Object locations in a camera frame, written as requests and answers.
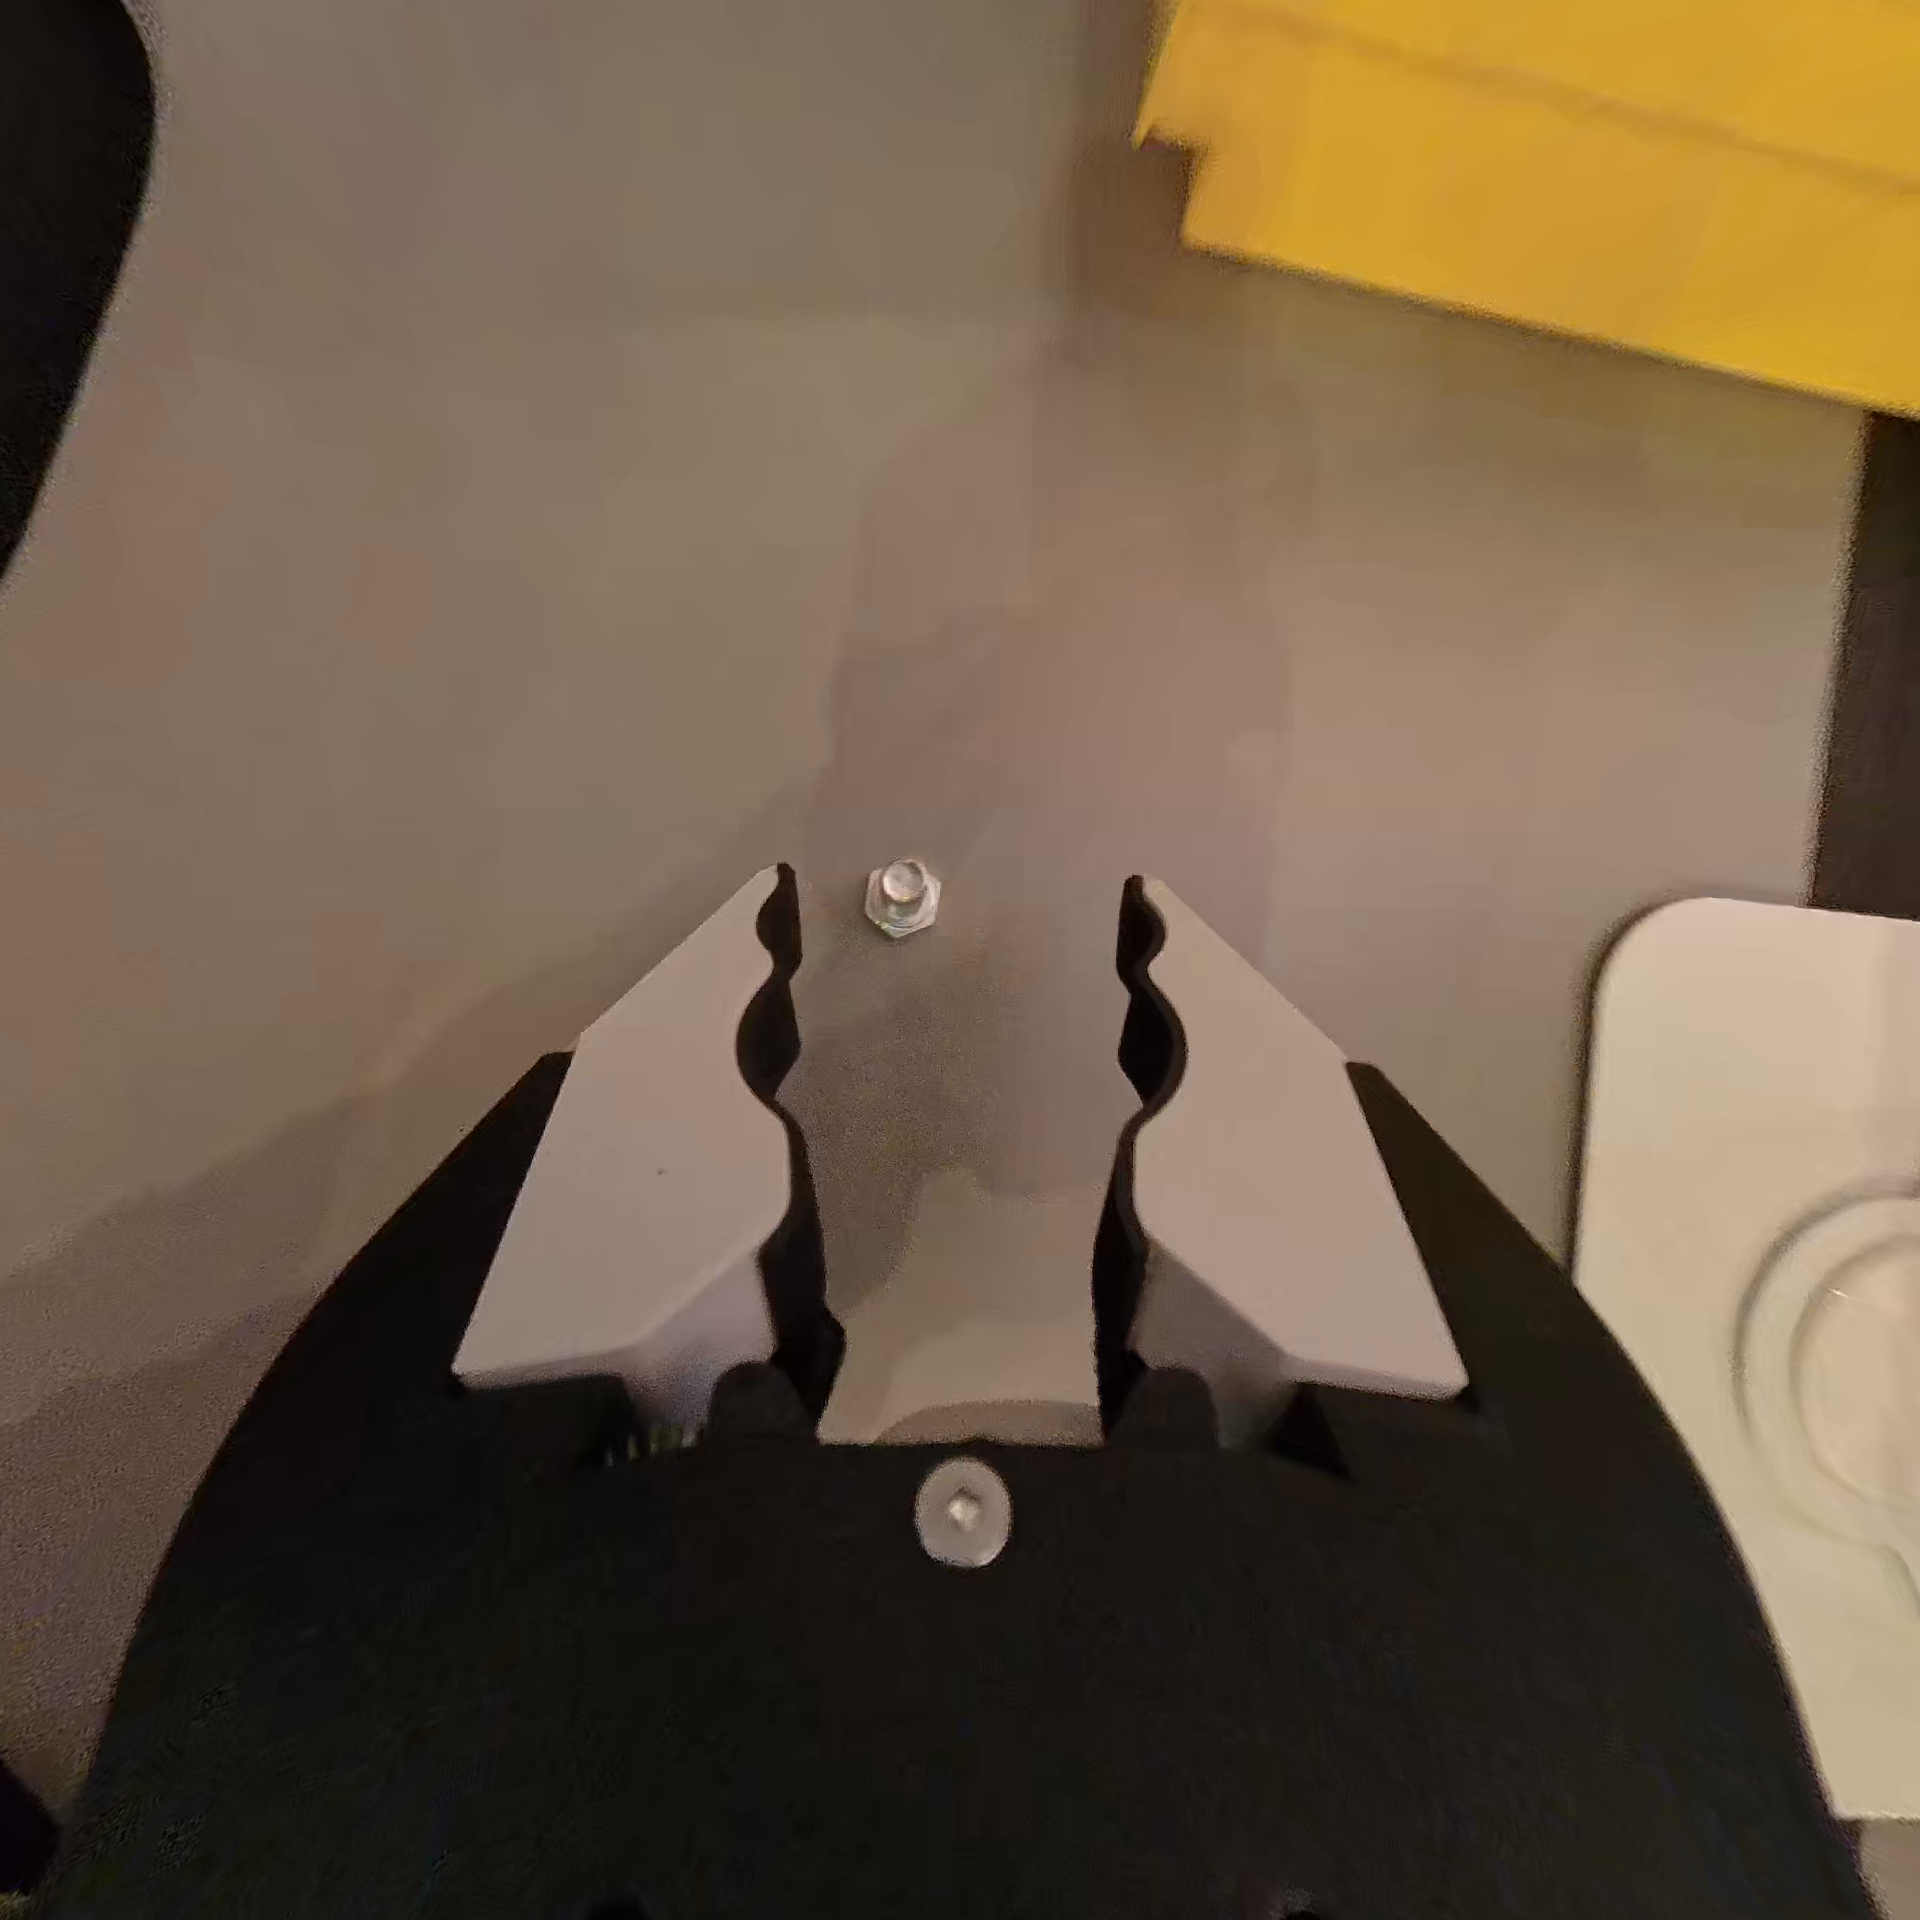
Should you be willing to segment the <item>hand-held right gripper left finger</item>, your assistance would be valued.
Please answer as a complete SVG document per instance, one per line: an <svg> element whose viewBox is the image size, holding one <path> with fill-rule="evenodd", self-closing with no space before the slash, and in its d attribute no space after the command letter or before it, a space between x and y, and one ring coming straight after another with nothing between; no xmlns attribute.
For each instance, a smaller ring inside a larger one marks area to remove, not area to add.
<svg viewBox="0 0 1920 1920"><path fill-rule="evenodd" d="M756 871L583 1029L478 1290L470 1390L617 1380L647 1423L704 1423L767 1366L806 1425L846 1356L799 1058L799 885Z"/></svg>

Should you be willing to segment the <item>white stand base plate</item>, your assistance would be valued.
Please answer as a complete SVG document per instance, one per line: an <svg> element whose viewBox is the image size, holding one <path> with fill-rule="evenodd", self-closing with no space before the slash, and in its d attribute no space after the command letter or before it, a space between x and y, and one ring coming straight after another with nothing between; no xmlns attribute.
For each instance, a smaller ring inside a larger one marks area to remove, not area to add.
<svg viewBox="0 0 1920 1920"><path fill-rule="evenodd" d="M1575 1285L1637 1361L1735 1535L1836 1810L1916 1821L1917 1554L1799 1519L1736 1416L1736 1306L1812 1202L1916 1178L1917 925L1688 897L1593 997Z"/></svg>

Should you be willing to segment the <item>black textured wrist pad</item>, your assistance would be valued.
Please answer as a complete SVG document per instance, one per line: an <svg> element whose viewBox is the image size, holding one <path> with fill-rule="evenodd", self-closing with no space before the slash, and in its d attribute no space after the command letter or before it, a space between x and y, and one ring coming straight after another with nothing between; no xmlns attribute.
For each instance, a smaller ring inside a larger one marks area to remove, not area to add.
<svg viewBox="0 0 1920 1920"><path fill-rule="evenodd" d="M2 4L5 567L98 343L152 134L152 69L127 4Z"/></svg>

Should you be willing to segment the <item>clear plastic disc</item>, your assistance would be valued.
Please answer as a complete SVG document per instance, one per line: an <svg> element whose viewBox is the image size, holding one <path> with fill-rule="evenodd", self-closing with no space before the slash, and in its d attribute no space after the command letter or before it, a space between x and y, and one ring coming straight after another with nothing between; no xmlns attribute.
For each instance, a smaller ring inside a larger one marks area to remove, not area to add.
<svg viewBox="0 0 1920 1920"><path fill-rule="evenodd" d="M1916 1569L1913 1176L1829 1192L1774 1233L1735 1312L1732 1380L1774 1495Z"/></svg>

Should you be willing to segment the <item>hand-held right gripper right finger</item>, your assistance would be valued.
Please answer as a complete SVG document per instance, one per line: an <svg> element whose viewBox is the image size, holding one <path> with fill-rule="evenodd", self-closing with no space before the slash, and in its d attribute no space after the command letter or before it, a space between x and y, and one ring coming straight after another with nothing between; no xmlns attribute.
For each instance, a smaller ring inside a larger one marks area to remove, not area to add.
<svg viewBox="0 0 1920 1920"><path fill-rule="evenodd" d="M1104 1436L1152 1374L1192 1376L1224 1445L1305 1385L1465 1391L1349 1054L1164 879L1121 885L1114 972L1136 1112L1095 1230Z"/></svg>

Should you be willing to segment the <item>yellow plastic bin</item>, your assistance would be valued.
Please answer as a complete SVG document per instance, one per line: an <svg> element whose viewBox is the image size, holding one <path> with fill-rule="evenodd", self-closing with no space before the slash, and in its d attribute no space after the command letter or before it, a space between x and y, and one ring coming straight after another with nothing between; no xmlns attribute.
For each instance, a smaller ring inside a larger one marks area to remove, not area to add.
<svg viewBox="0 0 1920 1920"><path fill-rule="evenodd" d="M1185 245L1917 408L1917 4L1153 6Z"/></svg>

